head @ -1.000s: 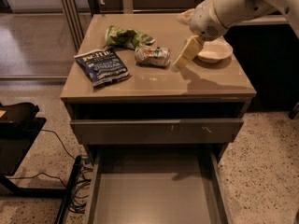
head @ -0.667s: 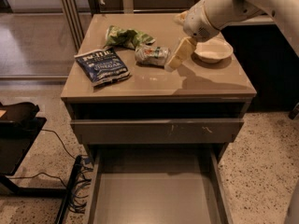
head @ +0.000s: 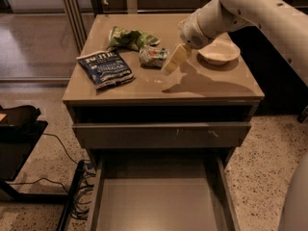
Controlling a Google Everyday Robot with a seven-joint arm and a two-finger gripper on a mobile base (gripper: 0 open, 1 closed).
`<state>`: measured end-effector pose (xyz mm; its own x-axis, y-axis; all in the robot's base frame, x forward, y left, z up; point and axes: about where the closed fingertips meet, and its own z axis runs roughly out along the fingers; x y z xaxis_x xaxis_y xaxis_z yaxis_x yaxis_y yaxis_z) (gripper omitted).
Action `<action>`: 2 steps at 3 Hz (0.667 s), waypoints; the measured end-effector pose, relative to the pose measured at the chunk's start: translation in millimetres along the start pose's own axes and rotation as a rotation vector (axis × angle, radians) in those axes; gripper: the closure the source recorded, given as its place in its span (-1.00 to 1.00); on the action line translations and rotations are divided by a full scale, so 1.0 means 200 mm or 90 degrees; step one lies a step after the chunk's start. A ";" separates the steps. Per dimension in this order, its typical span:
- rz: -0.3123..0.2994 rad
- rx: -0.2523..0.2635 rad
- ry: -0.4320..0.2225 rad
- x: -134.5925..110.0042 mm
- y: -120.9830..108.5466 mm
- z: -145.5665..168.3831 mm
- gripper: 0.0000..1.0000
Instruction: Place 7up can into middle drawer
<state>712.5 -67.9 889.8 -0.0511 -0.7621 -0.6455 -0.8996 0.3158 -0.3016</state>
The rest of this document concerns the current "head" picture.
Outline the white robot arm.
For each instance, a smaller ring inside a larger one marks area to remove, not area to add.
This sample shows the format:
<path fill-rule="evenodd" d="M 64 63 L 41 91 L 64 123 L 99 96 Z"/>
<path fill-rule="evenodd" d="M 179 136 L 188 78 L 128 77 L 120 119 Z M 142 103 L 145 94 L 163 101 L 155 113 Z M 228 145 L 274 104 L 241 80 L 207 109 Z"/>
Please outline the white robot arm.
<path fill-rule="evenodd" d="M 283 0 L 211 0 L 184 21 L 178 51 L 183 60 L 223 33 L 257 27 L 308 86 L 308 15 Z M 308 231 L 308 153 L 287 190 L 277 231 Z"/>

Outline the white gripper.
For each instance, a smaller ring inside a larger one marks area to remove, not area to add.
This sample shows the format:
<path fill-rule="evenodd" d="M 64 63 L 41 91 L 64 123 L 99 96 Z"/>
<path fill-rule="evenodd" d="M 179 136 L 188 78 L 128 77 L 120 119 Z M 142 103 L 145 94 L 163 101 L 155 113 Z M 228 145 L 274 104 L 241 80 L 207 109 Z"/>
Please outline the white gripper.
<path fill-rule="evenodd" d="M 198 23 L 198 13 L 199 10 L 196 10 L 183 21 L 180 38 L 186 44 L 181 43 L 175 47 L 162 68 L 164 73 L 172 73 L 184 63 L 192 54 L 192 49 L 201 49 L 213 41 L 201 31 Z"/>

